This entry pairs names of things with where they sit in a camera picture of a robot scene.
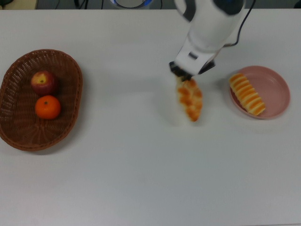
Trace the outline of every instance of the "brown wicker basket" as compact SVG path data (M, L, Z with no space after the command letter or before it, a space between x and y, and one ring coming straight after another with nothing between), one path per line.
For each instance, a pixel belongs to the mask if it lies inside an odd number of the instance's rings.
M60 81L55 97L61 113L54 120L35 114L39 98L30 81L38 71L49 71ZM69 55L52 49L30 52L16 60L6 72L0 89L0 137L23 151L39 151L64 139L73 128L79 112L82 74Z

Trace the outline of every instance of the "table surface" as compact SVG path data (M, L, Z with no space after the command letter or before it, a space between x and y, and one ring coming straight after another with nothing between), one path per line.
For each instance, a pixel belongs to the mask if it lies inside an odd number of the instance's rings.
M168 67L189 29L177 11L2 11L0 80L23 54L51 48L78 62L84 87L59 144L27 153L0 141L0 225L301 223L300 20L294 9L252 11L240 43L196 77L204 107L191 124ZM281 117L258 121L232 104L227 78L249 65L287 81Z

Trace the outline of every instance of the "red apple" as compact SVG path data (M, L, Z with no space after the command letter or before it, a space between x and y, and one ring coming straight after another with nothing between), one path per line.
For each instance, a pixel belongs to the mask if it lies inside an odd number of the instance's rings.
M37 72L31 80L33 91L40 95L52 95L58 89L58 78L48 71Z

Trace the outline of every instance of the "bread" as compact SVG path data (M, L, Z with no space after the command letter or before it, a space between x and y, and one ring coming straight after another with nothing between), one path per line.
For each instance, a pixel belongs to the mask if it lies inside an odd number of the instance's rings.
M177 77L178 101L191 121L197 121L203 106L202 92L193 78L182 81Z
M248 113L259 115L265 110L265 103L243 74L234 74L229 79L229 83L240 104Z

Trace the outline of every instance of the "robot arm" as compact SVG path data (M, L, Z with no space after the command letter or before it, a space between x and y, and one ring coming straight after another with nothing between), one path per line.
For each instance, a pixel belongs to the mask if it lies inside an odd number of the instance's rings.
M215 66L213 59L239 23L246 0L175 0L175 3L191 27L170 67L176 75L189 79Z

